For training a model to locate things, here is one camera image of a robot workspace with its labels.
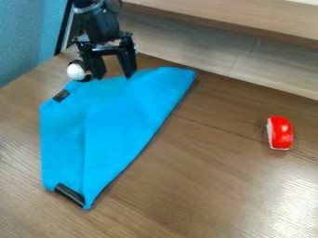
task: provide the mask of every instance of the wooden surface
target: wooden surface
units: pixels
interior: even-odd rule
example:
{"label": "wooden surface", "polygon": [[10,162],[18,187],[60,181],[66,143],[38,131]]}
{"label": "wooden surface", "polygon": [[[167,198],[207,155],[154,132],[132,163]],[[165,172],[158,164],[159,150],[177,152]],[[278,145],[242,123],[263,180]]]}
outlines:
{"label": "wooden surface", "polygon": [[126,0],[125,7],[164,18],[318,48],[316,0]]}
{"label": "wooden surface", "polygon": [[[89,212],[40,181],[38,107],[66,83],[62,53],[0,89],[0,231],[35,237],[317,237],[318,102],[199,72],[144,153]],[[120,73],[106,59],[110,75]],[[140,68],[173,65],[140,56]],[[266,117],[296,144],[269,149]]]}
{"label": "wooden surface", "polygon": [[318,99],[318,50],[124,12],[141,53]]}

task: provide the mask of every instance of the blue wall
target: blue wall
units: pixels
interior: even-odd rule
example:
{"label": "blue wall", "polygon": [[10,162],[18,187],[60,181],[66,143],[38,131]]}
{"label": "blue wall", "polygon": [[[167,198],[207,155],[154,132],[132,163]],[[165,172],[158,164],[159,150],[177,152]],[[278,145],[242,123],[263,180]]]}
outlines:
{"label": "blue wall", "polygon": [[0,1],[0,87],[54,55],[66,0]]}

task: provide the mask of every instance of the red block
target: red block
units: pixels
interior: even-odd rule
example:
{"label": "red block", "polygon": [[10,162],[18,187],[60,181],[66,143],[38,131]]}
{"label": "red block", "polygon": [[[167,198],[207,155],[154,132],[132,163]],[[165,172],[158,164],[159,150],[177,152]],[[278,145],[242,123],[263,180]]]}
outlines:
{"label": "red block", "polygon": [[271,116],[267,119],[267,134],[272,149],[287,151],[294,141],[293,127],[283,116]]}

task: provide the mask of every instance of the cloth fold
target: cloth fold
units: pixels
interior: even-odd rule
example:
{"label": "cloth fold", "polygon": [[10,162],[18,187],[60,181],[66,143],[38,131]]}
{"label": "cloth fold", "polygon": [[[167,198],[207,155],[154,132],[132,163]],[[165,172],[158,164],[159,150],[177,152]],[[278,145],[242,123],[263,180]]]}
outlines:
{"label": "cloth fold", "polygon": [[70,82],[61,102],[40,107],[42,180],[80,193],[89,209],[99,193],[138,156],[195,73],[163,67],[124,76]]}

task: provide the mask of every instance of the white ball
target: white ball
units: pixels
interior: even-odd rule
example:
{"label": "white ball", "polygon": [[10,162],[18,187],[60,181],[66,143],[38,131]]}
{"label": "white ball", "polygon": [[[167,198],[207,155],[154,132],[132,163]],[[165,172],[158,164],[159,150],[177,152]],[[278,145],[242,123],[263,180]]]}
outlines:
{"label": "white ball", "polygon": [[77,63],[70,64],[66,73],[73,80],[83,80],[86,77],[84,69]]}

